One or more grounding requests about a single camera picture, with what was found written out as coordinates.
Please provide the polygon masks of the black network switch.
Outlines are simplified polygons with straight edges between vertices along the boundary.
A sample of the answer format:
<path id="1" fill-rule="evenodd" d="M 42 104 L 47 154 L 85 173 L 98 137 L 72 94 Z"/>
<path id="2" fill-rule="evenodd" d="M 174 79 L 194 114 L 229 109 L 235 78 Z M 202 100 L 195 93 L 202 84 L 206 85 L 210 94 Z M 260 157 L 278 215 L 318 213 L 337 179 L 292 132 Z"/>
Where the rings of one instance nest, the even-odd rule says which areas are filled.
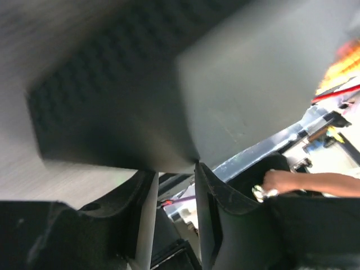
<path id="1" fill-rule="evenodd" d="M 45 160 L 185 173 L 299 121 L 358 1 L 130 1 L 29 95 Z"/>

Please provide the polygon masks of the operator bare hand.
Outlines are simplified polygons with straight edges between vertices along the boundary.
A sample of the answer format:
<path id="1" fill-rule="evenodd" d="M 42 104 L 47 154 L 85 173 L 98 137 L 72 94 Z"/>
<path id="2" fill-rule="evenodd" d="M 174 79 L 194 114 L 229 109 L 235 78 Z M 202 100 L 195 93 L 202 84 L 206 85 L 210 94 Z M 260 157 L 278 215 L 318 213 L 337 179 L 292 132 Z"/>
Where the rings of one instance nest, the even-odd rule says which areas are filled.
<path id="1" fill-rule="evenodd" d="M 269 170 L 266 172 L 262 188 L 269 192 L 276 190 L 278 194 L 285 194 L 299 188 L 296 175 L 282 170 Z"/>

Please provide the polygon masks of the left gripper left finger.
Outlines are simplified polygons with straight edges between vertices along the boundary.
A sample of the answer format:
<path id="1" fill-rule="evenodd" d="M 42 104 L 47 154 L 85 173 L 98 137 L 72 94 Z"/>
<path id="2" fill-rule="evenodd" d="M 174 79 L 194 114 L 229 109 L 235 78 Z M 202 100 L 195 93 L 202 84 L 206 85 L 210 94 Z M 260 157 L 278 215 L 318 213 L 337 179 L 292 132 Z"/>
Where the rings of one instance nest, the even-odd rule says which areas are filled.
<path id="1" fill-rule="evenodd" d="M 1 202 L 2 269 L 149 269 L 158 175 L 136 172 L 81 209 Z"/>

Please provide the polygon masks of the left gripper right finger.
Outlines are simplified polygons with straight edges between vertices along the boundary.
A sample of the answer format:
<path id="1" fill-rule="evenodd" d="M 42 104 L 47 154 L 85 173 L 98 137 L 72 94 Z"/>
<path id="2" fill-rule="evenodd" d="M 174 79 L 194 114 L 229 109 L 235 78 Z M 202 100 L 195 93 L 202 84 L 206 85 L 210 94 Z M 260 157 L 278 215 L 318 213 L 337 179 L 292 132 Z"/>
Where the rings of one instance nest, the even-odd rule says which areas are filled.
<path id="1" fill-rule="evenodd" d="M 359 200 L 277 196 L 258 203 L 195 167 L 203 269 L 358 269 Z"/>

